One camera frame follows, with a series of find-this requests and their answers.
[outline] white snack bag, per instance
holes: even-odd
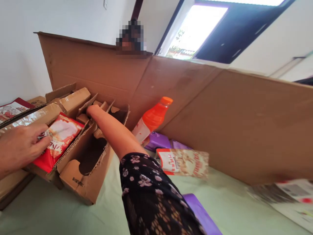
[[[157,149],[161,167],[167,175],[208,179],[209,154],[190,149]]]

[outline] bright window light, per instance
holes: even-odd
[[[226,13],[227,8],[194,5],[191,7],[166,57],[191,59]]]
[[[211,1],[279,6],[284,0],[211,0]]]

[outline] green tablecloth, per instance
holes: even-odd
[[[96,205],[36,177],[1,213],[0,234],[129,234],[114,157]],[[311,234],[245,192],[245,185],[214,169],[208,182],[171,177],[182,194],[193,193],[224,235]]]

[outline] floral sleeve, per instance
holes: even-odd
[[[120,174],[131,234],[205,234],[155,159],[129,153],[121,160]]]

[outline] orange bottle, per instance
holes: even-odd
[[[132,131],[140,144],[163,123],[166,111],[172,103],[171,98],[164,96],[156,106],[144,113]]]

